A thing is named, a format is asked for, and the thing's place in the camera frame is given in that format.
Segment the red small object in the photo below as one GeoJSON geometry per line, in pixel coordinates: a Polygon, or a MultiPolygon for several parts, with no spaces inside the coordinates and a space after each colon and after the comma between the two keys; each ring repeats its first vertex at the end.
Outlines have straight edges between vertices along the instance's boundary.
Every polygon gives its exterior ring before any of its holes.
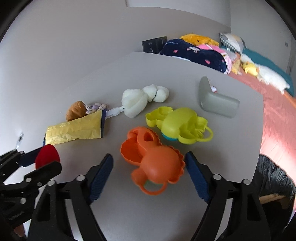
{"type": "Polygon", "coordinates": [[[39,169],[52,162],[60,162],[60,156],[53,145],[43,146],[35,159],[35,168],[39,169]]]}

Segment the yellow blue snack wrapper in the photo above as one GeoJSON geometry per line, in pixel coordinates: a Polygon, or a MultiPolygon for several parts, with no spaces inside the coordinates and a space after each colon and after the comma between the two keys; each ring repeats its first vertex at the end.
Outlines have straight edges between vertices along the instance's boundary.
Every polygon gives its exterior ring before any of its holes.
{"type": "Polygon", "coordinates": [[[82,118],[47,127],[43,145],[103,138],[106,113],[105,109],[99,110],[82,118]]]}

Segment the orange plastic toy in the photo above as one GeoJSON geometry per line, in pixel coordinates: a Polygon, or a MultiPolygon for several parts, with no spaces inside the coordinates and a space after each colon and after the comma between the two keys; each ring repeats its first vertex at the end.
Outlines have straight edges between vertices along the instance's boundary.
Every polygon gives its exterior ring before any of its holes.
{"type": "Polygon", "coordinates": [[[184,156],[172,146],[161,143],[153,130],[136,127],[127,134],[120,153],[128,163],[137,166],[131,178],[143,193],[159,195],[168,184],[176,184],[184,175],[184,156]]]}

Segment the green plastic toy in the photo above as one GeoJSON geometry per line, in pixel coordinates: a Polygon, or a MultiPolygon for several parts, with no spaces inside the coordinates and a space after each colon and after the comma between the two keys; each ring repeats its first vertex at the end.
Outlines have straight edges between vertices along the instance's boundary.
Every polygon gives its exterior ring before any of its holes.
{"type": "Polygon", "coordinates": [[[208,127],[207,119],[199,116],[190,108],[173,109],[161,106],[145,115],[146,124],[160,129],[164,138],[191,145],[196,142],[209,142],[213,131],[208,127]]]}

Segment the black trash bag bin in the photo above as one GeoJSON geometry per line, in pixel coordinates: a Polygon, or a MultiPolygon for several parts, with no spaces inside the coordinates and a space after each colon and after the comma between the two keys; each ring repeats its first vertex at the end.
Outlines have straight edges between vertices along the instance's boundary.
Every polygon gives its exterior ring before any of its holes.
{"type": "Polygon", "coordinates": [[[269,226],[271,240],[295,240],[295,182],[262,154],[252,178],[269,226]]]}

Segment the pink bed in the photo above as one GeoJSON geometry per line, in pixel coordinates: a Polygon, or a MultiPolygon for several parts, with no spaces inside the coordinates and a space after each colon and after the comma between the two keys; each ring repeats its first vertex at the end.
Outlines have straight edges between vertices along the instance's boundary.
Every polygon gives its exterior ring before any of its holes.
{"type": "Polygon", "coordinates": [[[230,77],[263,96],[263,134],[260,153],[269,157],[295,181],[295,98],[272,85],[242,73],[230,77]]]}

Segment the brown plush toy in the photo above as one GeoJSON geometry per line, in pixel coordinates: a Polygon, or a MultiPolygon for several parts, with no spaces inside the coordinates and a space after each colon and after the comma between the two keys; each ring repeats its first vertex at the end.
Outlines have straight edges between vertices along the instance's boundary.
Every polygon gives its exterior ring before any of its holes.
{"type": "Polygon", "coordinates": [[[66,120],[72,121],[78,118],[86,116],[86,107],[84,102],[76,101],[74,102],[66,112],[66,120]]]}

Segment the grey corner holder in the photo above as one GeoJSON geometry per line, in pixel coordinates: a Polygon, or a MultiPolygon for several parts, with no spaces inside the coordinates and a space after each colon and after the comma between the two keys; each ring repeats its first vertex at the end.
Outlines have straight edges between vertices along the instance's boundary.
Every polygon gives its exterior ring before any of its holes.
{"type": "Polygon", "coordinates": [[[236,116],[240,101],[226,95],[214,93],[206,76],[201,78],[197,93],[198,102],[204,111],[228,118],[236,116]]]}

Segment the small purple white trinket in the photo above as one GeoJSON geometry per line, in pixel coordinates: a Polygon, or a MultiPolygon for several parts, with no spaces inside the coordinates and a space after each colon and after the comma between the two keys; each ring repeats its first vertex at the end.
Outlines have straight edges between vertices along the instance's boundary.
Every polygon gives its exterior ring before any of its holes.
{"type": "Polygon", "coordinates": [[[86,114],[89,115],[89,114],[93,114],[99,110],[109,110],[109,107],[107,104],[103,103],[103,104],[100,104],[100,103],[94,103],[94,104],[90,104],[90,105],[86,105],[85,106],[86,108],[86,114]]]}

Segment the white goose plush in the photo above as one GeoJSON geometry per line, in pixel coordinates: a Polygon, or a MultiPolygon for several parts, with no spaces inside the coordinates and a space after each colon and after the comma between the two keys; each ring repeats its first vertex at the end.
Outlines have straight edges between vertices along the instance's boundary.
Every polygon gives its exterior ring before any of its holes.
{"type": "Polygon", "coordinates": [[[245,62],[251,62],[255,64],[255,66],[258,68],[258,76],[256,77],[260,82],[264,82],[266,85],[272,85],[275,87],[277,90],[279,90],[282,94],[284,91],[288,88],[290,88],[290,85],[285,81],[285,79],[273,71],[272,69],[259,65],[254,63],[247,55],[241,54],[240,55],[240,61],[241,61],[241,66],[245,62]]]}

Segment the yellow duck plush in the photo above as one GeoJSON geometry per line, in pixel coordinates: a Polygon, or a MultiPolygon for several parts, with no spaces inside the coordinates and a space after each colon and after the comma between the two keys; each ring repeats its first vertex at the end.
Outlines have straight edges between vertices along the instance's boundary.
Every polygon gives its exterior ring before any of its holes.
{"type": "Polygon", "coordinates": [[[245,62],[243,63],[242,68],[246,74],[250,74],[254,77],[258,76],[258,68],[255,66],[255,64],[251,62],[245,62]]]}

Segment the teal pillow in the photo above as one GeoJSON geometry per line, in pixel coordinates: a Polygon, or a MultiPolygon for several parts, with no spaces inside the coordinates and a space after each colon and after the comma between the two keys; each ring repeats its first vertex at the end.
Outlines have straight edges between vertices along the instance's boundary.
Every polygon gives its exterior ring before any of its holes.
{"type": "Polygon", "coordinates": [[[259,53],[252,51],[248,48],[243,49],[243,54],[246,54],[254,63],[266,66],[279,75],[281,75],[285,81],[290,85],[290,88],[286,89],[286,91],[292,96],[295,96],[295,91],[294,91],[294,86],[293,86],[293,81],[292,78],[289,74],[287,74],[283,69],[278,67],[273,61],[270,59],[260,55],[259,53]]]}

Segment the navy patterned blanket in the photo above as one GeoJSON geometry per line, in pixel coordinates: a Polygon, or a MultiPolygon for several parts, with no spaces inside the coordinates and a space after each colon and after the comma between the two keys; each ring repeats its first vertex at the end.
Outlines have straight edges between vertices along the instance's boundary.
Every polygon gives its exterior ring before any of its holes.
{"type": "Polygon", "coordinates": [[[159,52],[161,55],[187,59],[191,62],[227,73],[227,64],[224,57],[215,50],[204,50],[182,39],[168,40],[159,52]]]}

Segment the orange yellow plush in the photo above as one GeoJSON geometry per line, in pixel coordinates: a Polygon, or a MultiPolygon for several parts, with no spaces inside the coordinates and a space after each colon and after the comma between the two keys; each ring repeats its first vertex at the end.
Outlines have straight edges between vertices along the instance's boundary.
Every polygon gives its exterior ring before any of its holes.
{"type": "Polygon", "coordinates": [[[206,36],[201,36],[196,34],[186,34],[181,36],[180,39],[195,46],[198,46],[201,44],[208,44],[208,45],[214,45],[219,47],[219,43],[217,41],[206,36]]]}

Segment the black wall socket panel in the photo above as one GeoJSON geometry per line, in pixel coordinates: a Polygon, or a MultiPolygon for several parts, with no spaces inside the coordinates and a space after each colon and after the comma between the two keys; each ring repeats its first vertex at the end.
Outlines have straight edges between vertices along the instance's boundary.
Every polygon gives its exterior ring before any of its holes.
{"type": "Polygon", "coordinates": [[[167,41],[167,36],[142,41],[142,50],[145,53],[159,54],[167,41]]]}

